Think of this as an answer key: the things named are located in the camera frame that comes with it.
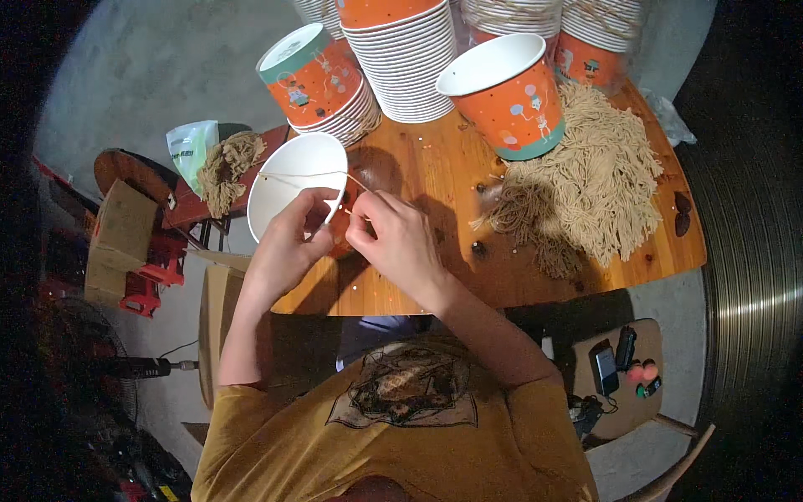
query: green plastic bag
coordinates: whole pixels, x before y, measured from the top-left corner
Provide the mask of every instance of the green plastic bag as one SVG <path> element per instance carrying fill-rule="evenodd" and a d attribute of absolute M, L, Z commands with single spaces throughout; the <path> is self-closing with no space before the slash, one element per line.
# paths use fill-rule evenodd
<path fill-rule="evenodd" d="M 193 192 L 201 196 L 198 170 L 206 162 L 206 150 L 220 142 L 217 120 L 179 125 L 167 133 L 167 148 L 178 173 Z"/>

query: concrete floor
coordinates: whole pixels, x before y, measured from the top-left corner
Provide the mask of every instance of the concrete floor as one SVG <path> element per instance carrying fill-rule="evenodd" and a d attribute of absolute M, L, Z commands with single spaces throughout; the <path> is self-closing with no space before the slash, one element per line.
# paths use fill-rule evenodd
<path fill-rule="evenodd" d="M 671 24 L 648 21 L 650 36 L 645 35 L 632 71 L 637 84 L 660 83 L 650 85 L 659 94 L 674 95 L 696 57 L 695 45 L 702 43 L 707 31 L 707 25 L 681 21 L 712 12 L 712 4 L 688 0 L 683 2 L 683 14 L 666 16 Z M 270 45 L 300 25 L 290 5 L 276 0 L 104 0 L 55 77 L 34 153 L 71 180 L 79 192 L 99 202 L 92 162 L 102 149 L 131 150 L 172 168 L 165 133 L 177 125 L 209 119 L 247 124 L 256 131 L 280 125 L 284 118 L 254 65 Z M 674 47 L 686 45 L 667 54 L 661 50 L 667 40 Z M 664 85 L 664 90 L 657 85 Z M 253 252 L 255 243 L 244 218 L 232 222 L 226 245 L 226 251 Z M 107 311 L 129 354 L 155 357 L 198 337 L 205 266 L 203 259 L 187 257 L 185 286 L 162 294 L 162 308 L 153 320 Z M 661 411 L 694 423 L 705 361 L 705 302 L 699 270 L 630 288 L 616 298 L 622 315 L 627 316 L 622 322 L 641 317 L 658 320 L 665 365 Z M 584 302 L 596 301 L 581 300 L 575 305 L 592 317 L 589 325 L 596 324 L 596 311 L 585 308 Z M 554 312 L 564 307 L 556 306 Z M 601 331 L 604 304 L 599 312 L 596 327 Z M 195 358 L 195 345 L 170 356 L 174 361 Z M 194 475 L 201 446 L 181 422 L 209 420 L 197 374 L 179 372 L 142 382 L 140 404 L 140 425 Z M 648 483 L 679 459 L 687 444 L 678 433 L 648 425 L 590 452 L 601 498 L 615 500 Z"/>

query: hand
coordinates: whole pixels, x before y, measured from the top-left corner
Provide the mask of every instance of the hand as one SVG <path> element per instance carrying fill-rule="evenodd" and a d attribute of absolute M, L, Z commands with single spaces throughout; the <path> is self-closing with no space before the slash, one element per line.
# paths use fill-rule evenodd
<path fill-rule="evenodd" d="M 335 200 L 337 195 L 331 188 L 305 188 L 273 217 L 248 265 L 243 282 L 246 294 L 241 293 L 240 300 L 252 302 L 251 307 L 260 315 L 267 312 L 332 250 L 329 225 L 320 224 L 331 210 L 324 200 Z M 305 231 L 315 234 L 305 240 Z"/>
<path fill-rule="evenodd" d="M 366 231 L 366 218 L 376 238 Z M 354 202 L 346 240 L 423 308 L 431 308 L 450 276 L 426 215 L 382 190 L 365 192 Z"/>

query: plastic bag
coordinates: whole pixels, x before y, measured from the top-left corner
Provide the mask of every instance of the plastic bag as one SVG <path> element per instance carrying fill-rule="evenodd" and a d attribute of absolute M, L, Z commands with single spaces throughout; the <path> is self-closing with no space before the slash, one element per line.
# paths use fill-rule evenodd
<path fill-rule="evenodd" d="M 640 88 L 638 91 L 644 96 L 650 110 L 658 118 L 658 123 L 672 144 L 672 148 L 679 145 L 681 141 L 685 141 L 689 145 L 697 142 L 697 138 L 686 126 L 686 122 L 680 118 L 671 101 L 663 96 L 656 96 L 650 89 Z"/>
<path fill-rule="evenodd" d="M 220 142 L 217 120 L 179 125 L 167 133 L 167 149 L 178 173 L 199 197 L 198 170 L 206 162 L 206 150 Z"/>

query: red plastic stool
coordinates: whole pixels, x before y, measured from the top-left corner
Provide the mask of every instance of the red plastic stool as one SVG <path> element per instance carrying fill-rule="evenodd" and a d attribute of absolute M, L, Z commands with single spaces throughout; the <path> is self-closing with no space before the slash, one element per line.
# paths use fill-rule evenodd
<path fill-rule="evenodd" d="M 120 308 L 153 319 L 153 311 L 161 307 L 159 285 L 141 275 L 125 276 L 125 297 Z"/>
<path fill-rule="evenodd" d="M 186 239 L 154 235 L 148 249 L 148 262 L 134 273 L 162 286 L 183 286 L 185 247 Z"/>

